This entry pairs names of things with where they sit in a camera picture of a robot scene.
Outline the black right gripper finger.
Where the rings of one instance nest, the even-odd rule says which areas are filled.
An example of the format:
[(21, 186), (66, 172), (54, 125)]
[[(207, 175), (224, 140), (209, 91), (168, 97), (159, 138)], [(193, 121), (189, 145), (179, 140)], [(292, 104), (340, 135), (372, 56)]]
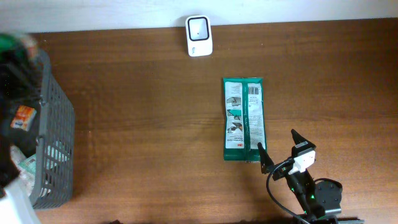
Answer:
[(260, 155), (260, 163), (261, 163), (261, 172), (263, 174), (268, 174), (273, 171), (274, 169), (274, 162), (273, 160), (269, 157), (268, 153), (264, 149), (263, 145), (261, 142), (257, 144), (258, 150), (259, 150), (259, 155)]
[(291, 129), (292, 139), (296, 146), (304, 146), (311, 144), (311, 142), (300, 135), (295, 129)]

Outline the small orange box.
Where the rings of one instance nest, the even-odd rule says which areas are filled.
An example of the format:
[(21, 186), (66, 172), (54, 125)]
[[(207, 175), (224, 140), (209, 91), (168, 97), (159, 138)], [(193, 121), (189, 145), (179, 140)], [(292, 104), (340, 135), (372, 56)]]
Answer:
[(37, 110), (28, 106), (20, 105), (11, 121), (10, 127), (13, 129), (21, 129), (29, 131), (33, 124)]

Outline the green 3M wipes packet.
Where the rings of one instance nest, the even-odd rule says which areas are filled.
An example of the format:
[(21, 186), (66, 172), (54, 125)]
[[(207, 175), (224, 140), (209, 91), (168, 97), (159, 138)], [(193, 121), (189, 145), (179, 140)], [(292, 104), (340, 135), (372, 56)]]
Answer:
[(224, 78), (223, 159), (259, 162), (260, 144), (267, 150), (262, 78)]

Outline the white tube with tan cap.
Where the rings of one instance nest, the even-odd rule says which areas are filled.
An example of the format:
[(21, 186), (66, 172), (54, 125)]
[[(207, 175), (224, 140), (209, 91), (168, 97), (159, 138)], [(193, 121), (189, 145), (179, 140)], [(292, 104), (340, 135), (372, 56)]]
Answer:
[(11, 159), (20, 172), (19, 178), (21, 180), (22, 188), (25, 190), (27, 196), (30, 196), (35, 185), (35, 175), (32, 175), (27, 171), (21, 169), (17, 164), (25, 158), (28, 157), (26, 157), (17, 146), (11, 146)]

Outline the mint green small packet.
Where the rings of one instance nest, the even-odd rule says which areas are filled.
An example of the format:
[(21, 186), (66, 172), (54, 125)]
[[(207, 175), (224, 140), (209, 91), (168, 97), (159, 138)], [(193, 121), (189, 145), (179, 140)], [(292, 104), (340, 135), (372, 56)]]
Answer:
[[(45, 155), (48, 159), (45, 159), (44, 167), (47, 170), (56, 168), (62, 162), (67, 162), (70, 159), (70, 156), (64, 154), (62, 150), (65, 149), (65, 146), (60, 141), (55, 142), (55, 146), (47, 146), (44, 151)], [(36, 172), (36, 155), (32, 155), (28, 158), (25, 158), (18, 162), (19, 167), (28, 173), (35, 175)]]

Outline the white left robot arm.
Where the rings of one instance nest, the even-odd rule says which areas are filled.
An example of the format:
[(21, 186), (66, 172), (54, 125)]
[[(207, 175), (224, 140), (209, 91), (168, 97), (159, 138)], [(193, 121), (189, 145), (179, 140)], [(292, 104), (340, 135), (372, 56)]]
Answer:
[[(11, 55), (25, 65), (38, 56), (37, 42), (27, 34), (1, 33), (1, 53)], [(1, 141), (1, 191), (5, 197), (1, 199), (1, 221), (4, 223), (39, 223), (30, 200), (23, 189), (23, 181), (19, 178), (20, 170), (11, 159), (10, 145)]]

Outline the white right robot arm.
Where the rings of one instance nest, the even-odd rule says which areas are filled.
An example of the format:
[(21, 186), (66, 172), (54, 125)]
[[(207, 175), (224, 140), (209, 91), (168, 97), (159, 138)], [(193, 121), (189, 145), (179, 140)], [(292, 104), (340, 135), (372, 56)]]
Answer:
[[(275, 164), (266, 152), (263, 145), (257, 144), (261, 172), (267, 175), (266, 190), (271, 200), (293, 217), (292, 223), (364, 223), (358, 218), (338, 218), (342, 212), (341, 200), (343, 186), (340, 182), (328, 179), (314, 179), (308, 168), (316, 161), (316, 145), (300, 135), (296, 130), (291, 130), (295, 145), (292, 147), (291, 156)], [(285, 179), (290, 191), (298, 200), (303, 213), (296, 214), (283, 206), (272, 194), (270, 181)]]

